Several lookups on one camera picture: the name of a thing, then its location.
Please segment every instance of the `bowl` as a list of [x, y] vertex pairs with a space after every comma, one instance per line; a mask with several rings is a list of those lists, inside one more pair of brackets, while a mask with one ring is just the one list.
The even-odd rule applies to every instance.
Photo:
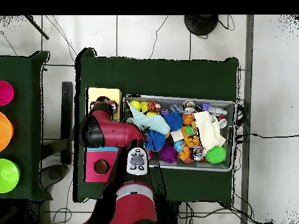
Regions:
[[4, 80], [0, 80], [0, 106], [4, 106], [12, 101], [15, 95], [12, 85]]
[[0, 145], [9, 143], [13, 133], [13, 128], [11, 122], [7, 117], [0, 113]]
[[0, 159], [0, 193], [12, 191], [20, 179], [20, 168], [10, 160]]

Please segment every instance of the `green bowl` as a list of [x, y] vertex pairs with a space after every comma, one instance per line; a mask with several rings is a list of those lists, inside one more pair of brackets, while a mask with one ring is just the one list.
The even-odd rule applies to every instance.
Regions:
[[20, 179], [20, 168], [10, 160], [0, 159], [0, 193], [13, 190]]

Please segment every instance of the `yellow ball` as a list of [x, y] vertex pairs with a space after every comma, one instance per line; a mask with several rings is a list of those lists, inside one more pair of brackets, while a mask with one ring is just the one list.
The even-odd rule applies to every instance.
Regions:
[[146, 116], [148, 117], [148, 116], [152, 116], [152, 115], [157, 115], [157, 113], [152, 113], [151, 111], [149, 111]]
[[141, 109], [141, 103], [138, 100], [132, 100], [130, 102], [131, 106], [133, 106], [135, 109], [137, 109], [138, 111], [140, 111]]

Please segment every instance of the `green spiky ball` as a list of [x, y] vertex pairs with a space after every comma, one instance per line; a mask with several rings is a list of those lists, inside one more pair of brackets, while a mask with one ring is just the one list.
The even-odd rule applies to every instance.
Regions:
[[215, 146], [206, 153], [206, 159], [212, 164], [220, 163], [225, 160], [227, 153], [223, 147]]

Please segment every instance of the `hole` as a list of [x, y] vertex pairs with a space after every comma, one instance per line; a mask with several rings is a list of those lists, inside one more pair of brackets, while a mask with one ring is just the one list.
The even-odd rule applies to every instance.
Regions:
[[95, 172], [97, 172], [98, 174], [105, 174], [108, 172], [108, 170], [109, 170], [109, 164], [107, 161], [98, 160], [95, 163]]

